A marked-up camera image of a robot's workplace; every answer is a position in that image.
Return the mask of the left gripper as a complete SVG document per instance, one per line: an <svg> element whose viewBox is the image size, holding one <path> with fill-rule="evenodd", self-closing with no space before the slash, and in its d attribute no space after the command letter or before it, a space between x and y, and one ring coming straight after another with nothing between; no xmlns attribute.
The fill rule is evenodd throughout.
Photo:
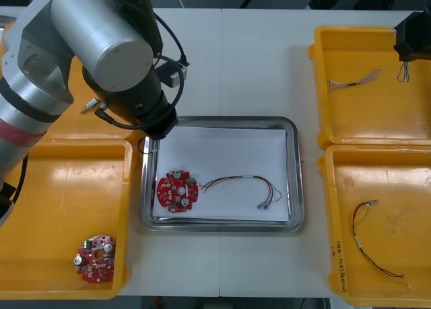
<svg viewBox="0 0 431 309"><path fill-rule="evenodd" d="M153 140L164 139L178 124L178 117L174 105L170 105L163 113L150 121L143 123L141 130Z"/></svg>

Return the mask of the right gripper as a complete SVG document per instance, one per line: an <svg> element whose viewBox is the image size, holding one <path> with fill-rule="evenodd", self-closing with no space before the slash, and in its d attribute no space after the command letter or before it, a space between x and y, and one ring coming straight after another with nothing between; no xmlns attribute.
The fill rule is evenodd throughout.
<svg viewBox="0 0 431 309"><path fill-rule="evenodd" d="M430 58L430 15L413 12L396 27L395 51L399 61Z"/></svg>

